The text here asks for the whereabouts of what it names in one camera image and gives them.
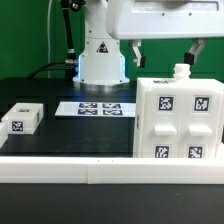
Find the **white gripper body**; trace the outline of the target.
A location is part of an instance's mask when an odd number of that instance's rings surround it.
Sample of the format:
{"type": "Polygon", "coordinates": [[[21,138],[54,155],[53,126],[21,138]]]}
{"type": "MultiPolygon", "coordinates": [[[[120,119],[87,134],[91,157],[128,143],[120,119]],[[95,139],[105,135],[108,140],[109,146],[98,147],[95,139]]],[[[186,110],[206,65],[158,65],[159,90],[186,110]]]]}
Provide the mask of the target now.
{"type": "Polygon", "coordinates": [[[109,0],[106,30],[115,39],[224,36],[224,0],[109,0]]]}

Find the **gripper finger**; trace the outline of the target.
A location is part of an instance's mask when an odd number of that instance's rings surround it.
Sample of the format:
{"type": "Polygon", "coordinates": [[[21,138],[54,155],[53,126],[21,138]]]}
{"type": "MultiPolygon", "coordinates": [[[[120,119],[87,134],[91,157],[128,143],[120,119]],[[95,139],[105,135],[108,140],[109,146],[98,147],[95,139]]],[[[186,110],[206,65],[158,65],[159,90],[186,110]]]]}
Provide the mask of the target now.
{"type": "Polygon", "coordinates": [[[193,40],[193,45],[188,52],[184,53],[184,63],[194,65],[197,62],[199,54],[206,45],[206,38],[196,38],[193,40]]]}
{"type": "Polygon", "coordinates": [[[144,68],[146,57],[140,52],[141,41],[140,40],[130,40],[129,45],[133,51],[135,58],[133,62],[138,68],[144,68]]]}

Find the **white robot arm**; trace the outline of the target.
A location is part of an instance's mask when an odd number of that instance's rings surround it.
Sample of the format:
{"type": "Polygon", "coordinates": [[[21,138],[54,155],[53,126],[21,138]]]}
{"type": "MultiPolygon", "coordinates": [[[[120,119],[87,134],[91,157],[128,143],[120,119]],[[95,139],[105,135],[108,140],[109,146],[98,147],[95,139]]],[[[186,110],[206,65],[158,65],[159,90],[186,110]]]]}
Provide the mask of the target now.
{"type": "Polygon", "coordinates": [[[134,63],[145,65],[139,47],[149,39],[193,39],[184,55],[193,65],[211,37],[224,37],[224,0],[84,0],[85,48],[73,84],[106,91],[129,83],[120,42],[127,40],[134,63]]]}

